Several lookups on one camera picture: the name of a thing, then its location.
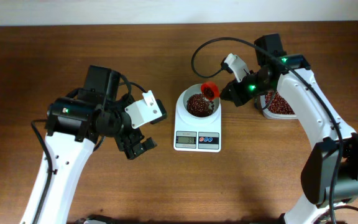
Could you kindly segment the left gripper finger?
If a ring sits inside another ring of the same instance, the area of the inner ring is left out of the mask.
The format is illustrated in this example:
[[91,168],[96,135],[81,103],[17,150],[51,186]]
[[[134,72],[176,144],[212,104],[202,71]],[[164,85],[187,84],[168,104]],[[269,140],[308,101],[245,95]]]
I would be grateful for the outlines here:
[[152,138],[147,138],[144,142],[141,143],[141,149],[143,151],[148,151],[157,147],[157,143]]
[[128,160],[133,160],[144,152],[145,148],[141,144],[137,144],[135,146],[131,146],[125,149],[125,154]]

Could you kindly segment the orange measuring scoop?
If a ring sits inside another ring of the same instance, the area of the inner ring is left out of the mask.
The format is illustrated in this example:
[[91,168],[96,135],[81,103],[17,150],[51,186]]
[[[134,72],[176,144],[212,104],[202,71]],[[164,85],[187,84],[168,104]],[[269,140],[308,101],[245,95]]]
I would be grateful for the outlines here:
[[203,83],[201,85],[201,92],[208,100],[214,100],[215,98],[219,98],[219,89],[214,82],[208,81]]

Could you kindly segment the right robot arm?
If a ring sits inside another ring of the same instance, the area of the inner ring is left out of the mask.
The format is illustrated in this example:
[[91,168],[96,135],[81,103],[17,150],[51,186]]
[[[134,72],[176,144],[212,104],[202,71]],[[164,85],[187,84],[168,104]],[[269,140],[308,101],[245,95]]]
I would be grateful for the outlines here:
[[336,112],[319,88],[302,54],[288,55],[278,34],[264,35],[250,45],[260,70],[229,54],[222,70],[235,79],[222,90],[222,100],[242,106],[275,90],[301,123],[311,154],[301,172],[303,195],[279,218],[280,223],[320,223],[358,198],[358,134]]

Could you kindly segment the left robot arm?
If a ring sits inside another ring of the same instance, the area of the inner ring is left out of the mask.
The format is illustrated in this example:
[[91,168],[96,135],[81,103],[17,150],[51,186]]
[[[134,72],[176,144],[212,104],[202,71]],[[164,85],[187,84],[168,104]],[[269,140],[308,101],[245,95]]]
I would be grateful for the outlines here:
[[167,117],[151,91],[136,101],[121,73],[91,65],[85,84],[48,108],[46,135],[31,123],[43,156],[21,223],[66,223],[85,164],[106,138],[113,138],[128,160],[156,147],[140,127]]

